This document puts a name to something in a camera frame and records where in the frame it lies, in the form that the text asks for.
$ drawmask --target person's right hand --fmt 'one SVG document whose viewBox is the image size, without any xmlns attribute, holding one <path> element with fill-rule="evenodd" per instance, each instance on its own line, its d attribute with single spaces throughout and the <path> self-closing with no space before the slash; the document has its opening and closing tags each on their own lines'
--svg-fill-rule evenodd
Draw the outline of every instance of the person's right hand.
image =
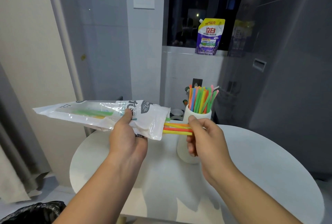
<svg viewBox="0 0 332 224">
<path fill-rule="evenodd" d="M 200 157 L 203 175 L 214 186 L 216 176 L 236 169 L 230 158 L 224 133 L 207 118 L 196 119 L 191 115 L 188 123 L 193 130 L 193 135 L 187 137 L 188 151 L 191 154 L 197 153 Z"/>
</svg>

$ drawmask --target bundle of straws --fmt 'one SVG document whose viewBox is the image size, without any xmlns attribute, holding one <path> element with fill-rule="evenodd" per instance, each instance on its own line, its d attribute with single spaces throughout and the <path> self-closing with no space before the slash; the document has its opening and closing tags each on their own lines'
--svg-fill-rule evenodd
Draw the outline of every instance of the bundle of straws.
<svg viewBox="0 0 332 224">
<path fill-rule="evenodd" d="M 188 108 L 194 113 L 207 114 L 210 112 L 213 101 L 219 90 L 213 91 L 213 85 L 209 88 L 192 87 L 189 85 L 189 105 Z"/>
<path fill-rule="evenodd" d="M 190 128 L 189 124 L 164 123 L 163 133 L 192 136 L 193 130 Z"/>
</svg>

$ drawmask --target round table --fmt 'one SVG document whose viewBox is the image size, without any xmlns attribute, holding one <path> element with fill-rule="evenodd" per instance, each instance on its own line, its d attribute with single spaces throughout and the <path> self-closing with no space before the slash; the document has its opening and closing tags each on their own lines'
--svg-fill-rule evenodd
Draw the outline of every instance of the round table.
<svg viewBox="0 0 332 224">
<path fill-rule="evenodd" d="M 309 172 L 286 150 L 247 129 L 219 125 L 238 169 L 304 224 L 324 216 L 321 192 Z M 109 152 L 109 132 L 95 131 L 78 147 L 70 181 L 78 192 Z M 202 176 L 199 164 L 176 154 L 177 135 L 148 140 L 148 153 L 121 211 L 123 215 L 192 224 L 236 223 L 218 193 Z"/>
</svg>

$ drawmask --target hand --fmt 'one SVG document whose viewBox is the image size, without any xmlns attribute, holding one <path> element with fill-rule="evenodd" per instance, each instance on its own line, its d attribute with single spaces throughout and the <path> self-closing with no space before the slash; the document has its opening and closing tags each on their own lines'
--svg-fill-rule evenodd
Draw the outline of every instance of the hand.
<svg viewBox="0 0 332 224">
<path fill-rule="evenodd" d="M 224 133 L 207 118 L 197 120 L 191 115 L 188 123 L 193 130 L 193 135 L 187 137 L 188 151 L 191 154 L 197 153 L 200 157 L 203 175 L 214 186 L 218 174 L 236 169 L 230 158 Z"/>
<path fill-rule="evenodd" d="M 147 153 L 147 139 L 135 137 L 134 130 L 129 126 L 131 119 L 131 110 L 126 109 L 124 115 L 115 124 L 110 133 L 109 156 L 121 163 L 132 161 L 140 166 Z"/>
</svg>

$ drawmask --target trash can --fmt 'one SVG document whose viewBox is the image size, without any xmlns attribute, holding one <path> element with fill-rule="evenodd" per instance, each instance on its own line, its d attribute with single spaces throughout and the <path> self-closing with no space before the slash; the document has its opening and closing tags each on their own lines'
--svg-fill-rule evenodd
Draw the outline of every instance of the trash can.
<svg viewBox="0 0 332 224">
<path fill-rule="evenodd" d="M 50 201 L 25 206 L 0 220 L 0 224 L 51 224 L 66 207 L 63 201 Z"/>
</svg>

